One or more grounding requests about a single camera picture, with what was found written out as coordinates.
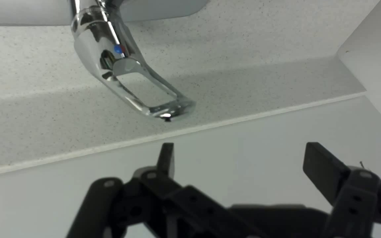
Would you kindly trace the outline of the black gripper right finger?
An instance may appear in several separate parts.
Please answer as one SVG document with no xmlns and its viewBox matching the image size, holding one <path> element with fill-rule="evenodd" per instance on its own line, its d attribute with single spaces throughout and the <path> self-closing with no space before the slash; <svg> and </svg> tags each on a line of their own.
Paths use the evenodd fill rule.
<svg viewBox="0 0 381 238">
<path fill-rule="evenodd" d="M 372 238 L 381 225 L 381 177 L 345 165 L 318 141 L 306 144 L 303 172 L 332 206 L 322 238 Z"/>
</svg>

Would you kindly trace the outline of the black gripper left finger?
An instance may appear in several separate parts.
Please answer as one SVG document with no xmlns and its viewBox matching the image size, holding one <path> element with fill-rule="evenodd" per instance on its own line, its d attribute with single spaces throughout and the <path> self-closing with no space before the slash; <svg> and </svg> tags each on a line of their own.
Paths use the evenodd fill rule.
<svg viewBox="0 0 381 238">
<path fill-rule="evenodd" d="M 66 238 L 126 238 L 144 225 L 155 238 L 226 238 L 216 218 L 220 205 L 193 186 L 173 180 L 175 144 L 164 143 L 154 166 L 138 169 L 123 182 L 95 180 Z"/>
</svg>

